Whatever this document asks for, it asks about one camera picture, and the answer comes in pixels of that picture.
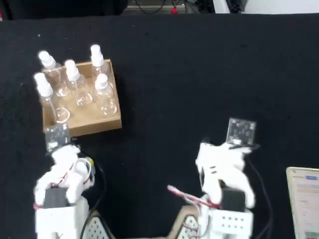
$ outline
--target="cable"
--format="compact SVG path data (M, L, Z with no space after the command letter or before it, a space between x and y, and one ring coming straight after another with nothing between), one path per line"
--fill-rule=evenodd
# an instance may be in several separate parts
M184 192L178 190L177 188L175 188L172 185L168 185L167 189L170 192L174 193L175 195L184 198L184 200L186 200L188 203L191 203L191 204L204 204L205 206L208 206L210 208L219 208L219 205L213 204L211 202L206 202L206 201L202 200L201 198L198 198L198 197L195 197L193 195L184 193Z
M88 225L89 221L91 220L91 217L92 217L92 214L94 213L94 211L97 209L97 207L99 206L100 202L102 201L102 199L104 198L105 194L106 194L106 178L105 178L105 174L104 174L104 171L102 169L102 167L97 163L95 162L95 165L96 167L99 169L100 173L101 173L101 176L103 178L103 191L101 193L101 196L99 197L99 199L96 201L96 203L94 204L94 206L92 207L92 209L89 211L89 214L84 222L84 225L82 227L82 230L81 230L81 234L80 234L80 239L83 239L83 235L84 235L84 232L85 232L85 229L86 229L86 226Z
M139 9L140 9L143 13L145 13L145 14L155 14L155 13L159 12L159 11L163 8L163 6L165 5L166 0L163 0L161 6L160 6L158 9L156 9L155 11L151 11L151 12L145 11L145 10L141 7L141 5L138 3L137 0L134 0L134 2L136 3L136 5L139 7Z
M268 210L269 210L269 220L268 223L265 225L264 229L255 237L255 239L260 239L261 236L265 233L265 231L268 229L268 233L267 233L267 238L270 239L271 238L271 232L273 229L273 208L271 206L270 203L270 199L268 197L267 191L266 191L266 187L264 184L264 180L261 177L260 173L258 172L258 170L255 168L255 166L253 165L253 163L249 160L246 159L246 161L249 163L249 165L251 166L251 168L254 170L254 172L256 173L257 177L259 178L263 193L265 195L266 201L267 201L267 205L268 205Z
M186 11L187 11L187 7L186 7L186 4L187 4L187 5L190 7L190 9L193 11L193 13L197 13L197 12L195 11L195 9L193 8L193 6L196 5L195 3L190 2L190 1L188 1L188 0L184 0L184 4L185 4L185 9L186 9Z
M92 165L91 165L91 163L90 163L86 158L79 158L79 160L78 160L77 162L79 162L79 161L85 161L85 163L87 163L87 164L89 165L88 177L87 177L87 178L84 180L84 182L83 182L83 184L86 184L86 183L89 181L90 176L91 176Z
M252 150L258 149L260 146L258 144L255 145L234 145L229 149L236 149L236 148L243 148L243 147L249 147ZM269 210L269 220L267 222L267 224L264 226L264 228L259 232L259 234L255 237L255 239L260 239L262 237L262 235L264 235L264 233L266 232L266 230L268 229L268 233L267 233L267 239L271 238L271 232L273 229L273 208L271 206L270 203L270 199L268 197L267 194L267 190L265 187L265 183L264 180L262 178L262 176L260 175L260 173L258 172L258 170L256 169L256 167L253 165L253 163L249 160L249 158L246 158L246 161L249 163L250 167L253 169L253 171L256 173L257 177L259 178L266 202L267 202L267 206L268 206L268 210Z

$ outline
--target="plastic bottle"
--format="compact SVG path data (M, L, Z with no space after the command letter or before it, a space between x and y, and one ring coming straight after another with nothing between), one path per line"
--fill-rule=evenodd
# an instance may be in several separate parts
M89 93L85 77L80 74L73 60L65 62L66 75L69 80L69 89L71 90L76 104L78 106L86 106L92 103L93 97Z
M62 65L56 63L47 51L40 51L38 57L44 66L46 77L53 90L58 96L67 96L70 91L67 87L66 76L63 72Z
M92 61L92 78L94 82L99 74L106 74L108 77L110 76L110 66L107 62L104 61L101 47L99 45L91 46L91 61Z
M105 74L98 75L94 86L95 102L98 109L106 117L114 115L118 107L114 100L113 87L108 82L108 76Z
M63 99L54 94L45 74L36 73L34 79L37 84L37 90L40 94L40 101L45 114L50 117L53 123L67 122L70 118L70 111L66 107Z

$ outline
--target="bottle cap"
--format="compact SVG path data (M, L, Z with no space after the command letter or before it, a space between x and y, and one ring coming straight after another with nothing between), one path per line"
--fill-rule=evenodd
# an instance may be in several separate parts
M42 85L42 84L45 84L47 82L47 79L45 77L45 74L44 73L41 73L41 72L38 72L38 73L35 73L34 76L33 76L35 82L36 82L36 86L39 86L39 85Z
M100 67L104 64L104 58L99 45L91 46L91 61L95 67Z
M40 51L38 54L38 57L41 60L42 65L46 69L55 68L56 62L54 58L47 51Z
M105 74L99 74L95 81L95 89L102 90L108 86L108 76Z
M37 89L42 97L49 97L53 94L53 89L48 82L38 85Z
M69 81L77 81L80 78L79 69L76 67L73 60L67 60L65 62L66 75L68 76Z

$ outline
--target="cardboard box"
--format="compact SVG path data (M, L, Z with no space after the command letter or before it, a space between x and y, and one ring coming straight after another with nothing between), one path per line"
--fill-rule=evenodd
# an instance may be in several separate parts
M69 127L71 137L98 133L122 127L120 104L116 90L112 63L111 60L105 60L105 62L110 66L111 73L109 74L109 79L114 82L114 99L118 106L118 110L113 116L106 118L98 110L95 103L92 103L86 107L79 107L76 105L75 99L72 96L63 97L71 113L70 119L66 122ZM91 77L91 62L84 62L76 65L79 69L79 72L85 76L90 92L93 93L94 82ZM54 122L48 115L46 115L45 111L42 111L42 116L43 128L54 125Z

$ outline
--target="mounting plate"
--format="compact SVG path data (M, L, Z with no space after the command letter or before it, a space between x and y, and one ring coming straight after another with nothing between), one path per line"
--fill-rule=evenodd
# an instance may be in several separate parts
M253 145L256 122L230 118L226 142L236 145Z

